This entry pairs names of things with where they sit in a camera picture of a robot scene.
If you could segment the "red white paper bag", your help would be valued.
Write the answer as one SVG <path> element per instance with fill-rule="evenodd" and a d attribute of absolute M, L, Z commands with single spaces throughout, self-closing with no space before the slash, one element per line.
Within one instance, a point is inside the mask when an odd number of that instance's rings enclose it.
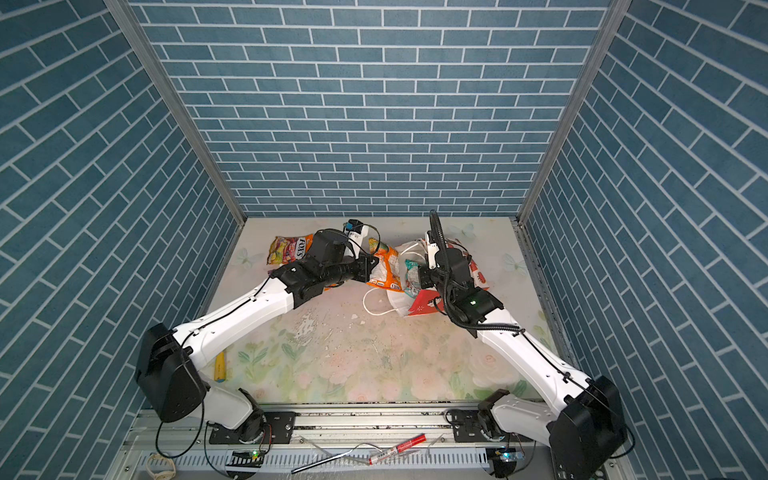
<path fill-rule="evenodd" d="M 401 317 L 437 313 L 442 307 L 440 293 L 428 278 L 428 248 L 423 239 L 398 247 L 383 245 L 376 254 L 380 258 L 375 280 L 369 282 L 370 293 L 381 290 L 391 305 L 389 310 L 371 311 L 380 316 L 397 313 Z"/>

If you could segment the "teal red snack packet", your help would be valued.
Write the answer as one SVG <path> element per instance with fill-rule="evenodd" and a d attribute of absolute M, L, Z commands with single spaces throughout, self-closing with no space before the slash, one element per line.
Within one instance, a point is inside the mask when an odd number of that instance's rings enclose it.
<path fill-rule="evenodd" d="M 404 293 L 415 299 L 421 291 L 418 278 L 418 268 L 421 265 L 414 260 L 405 260 L 404 264 L 406 267 Z"/>

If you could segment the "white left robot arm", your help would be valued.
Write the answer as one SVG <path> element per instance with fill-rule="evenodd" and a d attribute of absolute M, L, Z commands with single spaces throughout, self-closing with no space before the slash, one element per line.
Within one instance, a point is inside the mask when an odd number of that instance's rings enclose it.
<path fill-rule="evenodd" d="M 194 416 L 240 430 L 247 439 L 257 436 L 263 413 L 255 399 L 218 386 L 203 369 L 256 328 L 325 290 L 349 281 L 368 282 L 379 260 L 365 240 L 377 234 L 357 220 L 341 230 L 321 229 L 303 257 L 273 270 L 241 297 L 173 328 L 149 328 L 140 343 L 136 382 L 158 418 L 170 424 Z"/>

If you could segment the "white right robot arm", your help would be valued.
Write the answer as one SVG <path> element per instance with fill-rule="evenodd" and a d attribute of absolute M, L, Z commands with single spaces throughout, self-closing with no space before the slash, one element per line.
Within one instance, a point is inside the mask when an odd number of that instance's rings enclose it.
<path fill-rule="evenodd" d="M 478 421 L 489 440 L 520 434 L 547 446 L 568 478 L 588 479 L 629 439 L 618 387 L 606 376 L 589 377 L 529 335 L 469 270 L 422 267 L 419 279 L 436 289 L 440 310 L 454 325 L 491 347 L 541 396 L 531 402 L 498 389 L 481 401 Z"/>

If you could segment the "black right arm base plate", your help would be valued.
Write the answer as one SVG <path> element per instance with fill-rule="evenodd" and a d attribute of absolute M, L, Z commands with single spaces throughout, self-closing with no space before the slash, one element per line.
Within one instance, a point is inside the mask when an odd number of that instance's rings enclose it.
<path fill-rule="evenodd" d="M 503 432 L 496 427 L 488 426 L 485 420 L 480 419 L 478 410 L 451 408 L 443 412 L 443 418 L 448 423 L 456 443 L 531 441 L 526 436 Z"/>

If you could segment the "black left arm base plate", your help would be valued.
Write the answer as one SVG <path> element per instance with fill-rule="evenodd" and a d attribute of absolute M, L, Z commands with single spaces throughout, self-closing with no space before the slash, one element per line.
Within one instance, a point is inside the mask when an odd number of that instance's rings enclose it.
<path fill-rule="evenodd" d="M 213 445 L 288 444 L 296 418 L 293 411 L 255 413 L 234 430 L 215 424 L 208 440 Z"/>

